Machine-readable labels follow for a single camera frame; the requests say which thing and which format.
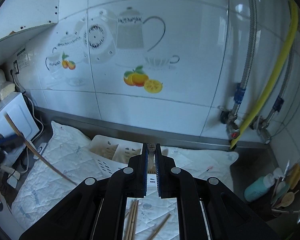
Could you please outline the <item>white plastic utensil holder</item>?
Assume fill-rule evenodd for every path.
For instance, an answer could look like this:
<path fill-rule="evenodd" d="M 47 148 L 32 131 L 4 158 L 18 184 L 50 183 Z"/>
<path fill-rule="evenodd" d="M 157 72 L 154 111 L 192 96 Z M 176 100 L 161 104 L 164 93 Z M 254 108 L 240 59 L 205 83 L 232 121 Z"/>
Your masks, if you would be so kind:
<path fill-rule="evenodd" d="M 142 143 L 96 135 L 89 151 L 97 155 L 97 165 L 104 178 L 126 167 L 129 159 L 142 152 Z"/>

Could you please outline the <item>white microwave oven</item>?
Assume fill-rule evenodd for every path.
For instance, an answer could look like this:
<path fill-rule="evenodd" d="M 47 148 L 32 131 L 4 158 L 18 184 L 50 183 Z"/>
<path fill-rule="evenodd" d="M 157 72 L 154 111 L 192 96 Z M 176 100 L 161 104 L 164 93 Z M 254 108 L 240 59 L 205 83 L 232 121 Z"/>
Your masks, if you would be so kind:
<path fill-rule="evenodd" d="M 0 102 L 0 156 L 17 158 L 25 149 L 24 140 L 33 139 L 38 132 L 21 93 L 13 92 Z"/>

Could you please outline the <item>teal spray bottle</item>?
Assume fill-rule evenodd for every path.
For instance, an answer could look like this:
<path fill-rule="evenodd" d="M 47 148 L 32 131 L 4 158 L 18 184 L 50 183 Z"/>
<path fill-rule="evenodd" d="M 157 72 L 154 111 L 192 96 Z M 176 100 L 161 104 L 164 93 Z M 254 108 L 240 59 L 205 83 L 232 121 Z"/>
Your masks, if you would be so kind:
<path fill-rule="evenodd" d="M 244 198 L 247 202 L 257 200 L 266 194 L 270 188 L 275 184 L 276 180 L 283 177 L 281 168 L 276 168 L 273 173 L 261 176 L 252 184 L 250 184 L 244 191 Z"/>

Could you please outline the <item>chrome water valve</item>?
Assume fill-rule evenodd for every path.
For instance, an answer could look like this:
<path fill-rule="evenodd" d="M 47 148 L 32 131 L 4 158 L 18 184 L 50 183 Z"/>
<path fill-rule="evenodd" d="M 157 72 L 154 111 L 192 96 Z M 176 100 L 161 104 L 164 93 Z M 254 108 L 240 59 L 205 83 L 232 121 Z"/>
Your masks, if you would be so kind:
<path fill-rule="evenodd" d="M 250 125 L 250 128 L 257 132 L 258 136 L 265 145 L 269 144 L 271 141 L 271 135 L 267 130 L 269 123 L 270 121 L 268 118 L 263 118 L 261 115 L 259 115 L 254 118 L 252 124 Z"/>

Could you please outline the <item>wooden spoon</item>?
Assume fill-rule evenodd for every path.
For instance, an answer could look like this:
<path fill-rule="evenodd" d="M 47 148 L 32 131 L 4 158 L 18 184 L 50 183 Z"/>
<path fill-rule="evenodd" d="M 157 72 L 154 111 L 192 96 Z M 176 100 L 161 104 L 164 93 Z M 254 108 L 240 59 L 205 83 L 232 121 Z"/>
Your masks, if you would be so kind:
<path fill-rule="evenodd" d="M 288 207 L 290 206 L 290 204 L 292 204 L 292 202 L 294 202 L 295 199 L 295 195 L 298 193 L 298 191 L 296 192 L 288 192 L 284 195 L 284 197 L 281 199 L 281 202 L 279 202 L 278 205 L 275 206 L 275 208 L 279 208 L 279 207 Z"/>

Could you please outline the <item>black utensil pot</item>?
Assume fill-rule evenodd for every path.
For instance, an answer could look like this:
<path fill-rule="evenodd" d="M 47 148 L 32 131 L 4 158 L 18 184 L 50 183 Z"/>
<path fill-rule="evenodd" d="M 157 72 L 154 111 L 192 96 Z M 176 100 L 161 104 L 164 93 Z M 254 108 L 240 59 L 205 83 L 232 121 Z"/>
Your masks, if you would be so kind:
<path fill-rule="evenodd" d="M 300 209 L 298 210 L 288 210 L 288 207 L 296 200 L 296 194 L 299 190 L 295 190 L 296 186 L 300 181 L 300 177 L 288 178 L 279 182 L 275 187 L 274 195 L 271 199 L 271 211 L 277 214 L 285 215 L 298 215 L 296 223 L 300 223 Z"/>

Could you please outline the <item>red handled water valve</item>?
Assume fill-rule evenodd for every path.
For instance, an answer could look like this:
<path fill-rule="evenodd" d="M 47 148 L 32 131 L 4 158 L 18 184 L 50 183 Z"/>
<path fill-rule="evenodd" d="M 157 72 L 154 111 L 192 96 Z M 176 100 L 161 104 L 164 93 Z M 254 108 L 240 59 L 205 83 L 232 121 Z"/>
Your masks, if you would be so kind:
<path fill-rule="evenodd" d="M 240 135 L 238 125 L 235 123 L 237 115 L 233 115 L 232 111 L 222 111 L 220 115 L 221 123 L 226 125 L 226 133 L 229 140 L 234 140 Z"/>

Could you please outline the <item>green wall cabinet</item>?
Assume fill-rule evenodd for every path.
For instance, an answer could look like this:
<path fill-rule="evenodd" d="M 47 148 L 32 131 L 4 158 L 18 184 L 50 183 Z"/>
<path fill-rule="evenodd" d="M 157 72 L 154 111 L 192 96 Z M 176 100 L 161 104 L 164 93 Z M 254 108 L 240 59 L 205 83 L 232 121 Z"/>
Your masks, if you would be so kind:
<path fill-rule="evenodd" d="M 0 7 L 0 58 L 58 23 L 59 0 L 5 0 Z"/>

